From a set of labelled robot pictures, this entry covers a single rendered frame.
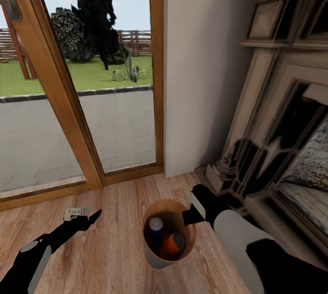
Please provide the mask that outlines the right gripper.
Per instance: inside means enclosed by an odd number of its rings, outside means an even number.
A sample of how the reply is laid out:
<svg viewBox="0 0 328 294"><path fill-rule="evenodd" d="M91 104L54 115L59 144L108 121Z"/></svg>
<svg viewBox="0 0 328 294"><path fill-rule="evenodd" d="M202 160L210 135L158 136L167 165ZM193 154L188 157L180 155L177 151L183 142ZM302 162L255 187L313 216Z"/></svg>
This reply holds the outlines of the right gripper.
<svg viewBox="0 0 328 294"><path fill-rule="evenodd" d="M197 223L197 222L204 222L204 218L201 215L196 215L193 210L191 209L182 212L184 225L187 226L189 224Z"/></svg>

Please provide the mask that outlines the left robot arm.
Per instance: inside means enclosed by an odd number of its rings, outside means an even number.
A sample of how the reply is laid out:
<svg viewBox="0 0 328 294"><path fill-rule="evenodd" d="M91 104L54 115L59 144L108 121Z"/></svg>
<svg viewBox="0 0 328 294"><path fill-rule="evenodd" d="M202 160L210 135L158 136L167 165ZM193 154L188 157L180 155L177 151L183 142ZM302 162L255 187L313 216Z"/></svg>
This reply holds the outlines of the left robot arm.
<svg viewBox="0 0 328 294"><path fill-rule="evenodd" d="M0 294L34 294L51 254L78 231L89 229L102 210L89 218L88 207L66 208L64 223L50 234L43 234L19 251L13 267L0 283Z"/></svg>

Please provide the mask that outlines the trash can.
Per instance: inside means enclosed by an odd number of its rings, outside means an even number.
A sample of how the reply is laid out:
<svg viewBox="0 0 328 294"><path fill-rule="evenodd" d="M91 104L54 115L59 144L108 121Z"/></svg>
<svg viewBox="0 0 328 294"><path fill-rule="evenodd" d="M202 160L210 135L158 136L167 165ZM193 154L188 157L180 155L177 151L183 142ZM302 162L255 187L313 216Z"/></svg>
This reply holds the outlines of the trash can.
<svg viewBox="0 0 328 294"><path fill-rule="evenodd" d="M169 265L181 261L184 258L188 257L189 254L192 252L196 241L196 224L195 223L192 224L193 240L191 241L190 227L189 225L187 226L184 225L184 219L182 215L182 212L187 210L188 209L178 201L171 200L171 199L162 199L151 204L147 209L147 211L145 212L142 221L144 252L147 262L154 269L163 269ZM181 254L178 255L177 258L175 258L172 261L167 261L166 259L159 258L159 253L158 256L156 256L149 250L147 244L148 223L149 220L153 217L157 217L161 220L161 222L165 226L165 228L163 228L163 231L167 231L170 234L171 233L179 234L182 236L184 240L183 251L181 252ZM168 238L169 237L170 236L168 236ZM160 247L162 246L162 244L160 245ZM158 248L158 252L159 252L159 248Z"/></svg>

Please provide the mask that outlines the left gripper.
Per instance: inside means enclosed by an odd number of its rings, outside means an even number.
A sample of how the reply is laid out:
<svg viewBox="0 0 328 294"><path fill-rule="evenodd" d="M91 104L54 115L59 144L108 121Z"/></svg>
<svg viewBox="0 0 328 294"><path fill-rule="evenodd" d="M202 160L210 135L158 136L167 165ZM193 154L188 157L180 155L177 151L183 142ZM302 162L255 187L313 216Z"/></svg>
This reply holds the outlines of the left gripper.
<svg viewBox="0 0 328 294"><path fill-rule="evenodd" d="M91 224L93 224L98 219L101 213L102 210L99 210L89 218L87 216L77 216L77 218L73 218L71 221L64 221L64 223L58 226L56 229L61 229L65 233L66 242L78 231L86 231L89 229Z"/></svg>

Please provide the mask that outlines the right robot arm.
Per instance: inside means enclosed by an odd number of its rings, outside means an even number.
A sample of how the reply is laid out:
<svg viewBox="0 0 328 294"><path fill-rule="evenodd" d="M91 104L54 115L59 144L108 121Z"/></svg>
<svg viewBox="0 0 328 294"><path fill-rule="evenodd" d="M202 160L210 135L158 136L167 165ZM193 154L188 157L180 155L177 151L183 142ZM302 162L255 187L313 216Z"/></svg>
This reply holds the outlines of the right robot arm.
<svg viewBox="0 0 328 294"><path fill-rule="evenodd" d="M203 184L188 198L184 225L209 222L252 294L328 294L328 272L297 257L231 210Z"/></svg>

